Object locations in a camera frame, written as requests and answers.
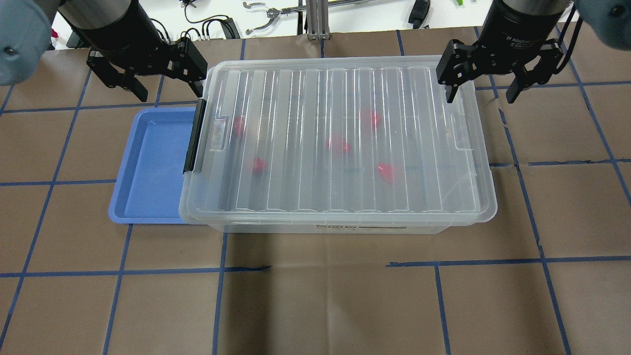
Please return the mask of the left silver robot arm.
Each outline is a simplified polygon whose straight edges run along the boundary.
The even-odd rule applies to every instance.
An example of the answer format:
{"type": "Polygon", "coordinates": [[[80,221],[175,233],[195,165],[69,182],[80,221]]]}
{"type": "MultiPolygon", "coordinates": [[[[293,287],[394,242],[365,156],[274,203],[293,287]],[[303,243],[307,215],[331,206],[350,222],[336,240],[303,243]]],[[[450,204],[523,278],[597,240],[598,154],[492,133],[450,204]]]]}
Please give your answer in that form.
{"type": "Polygon", "coordinates": [[[164,75],[203,94],[208,64],[194,43],[167,42],[137,0],[3,0],[0,3],[0,82],[22,83],[49,49],[60,14],[90,45],[86,65],[108,88],[120,87],[143,103],[141,76],[164,75]]]}

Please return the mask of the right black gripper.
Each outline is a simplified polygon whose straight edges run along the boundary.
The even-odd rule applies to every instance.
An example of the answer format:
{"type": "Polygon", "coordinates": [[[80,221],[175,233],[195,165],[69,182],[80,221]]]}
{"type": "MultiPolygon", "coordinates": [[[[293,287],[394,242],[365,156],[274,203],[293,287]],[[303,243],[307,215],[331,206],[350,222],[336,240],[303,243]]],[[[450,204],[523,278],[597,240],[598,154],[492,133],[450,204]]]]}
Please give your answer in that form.
{"type": "Polygon", "coordinates": [[[564,11],[564,5],[491,5],[477,41],[449,40],[440,58],[436,76],[446,103],[455,101],[459,86],[482,75],[514,74],[508,104],[546,83],[561,63],[561,45],[549,35],[564,11]]]}

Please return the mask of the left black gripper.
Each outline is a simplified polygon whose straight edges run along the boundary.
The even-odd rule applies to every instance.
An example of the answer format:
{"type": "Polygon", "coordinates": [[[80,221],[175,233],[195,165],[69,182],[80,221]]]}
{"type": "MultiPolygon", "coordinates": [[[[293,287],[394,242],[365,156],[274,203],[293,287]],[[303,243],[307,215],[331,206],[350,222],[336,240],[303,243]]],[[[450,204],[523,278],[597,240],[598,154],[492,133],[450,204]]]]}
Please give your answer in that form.
{"type": "Polygon", "coordinates": [[[70,0],[69,23],[91,45],[86,63],[108,88],[120,87],[146,103],[136,75],[165,75],[203,96],[207,61],[187,38],[166,42],[137,0],[70,0]]]}

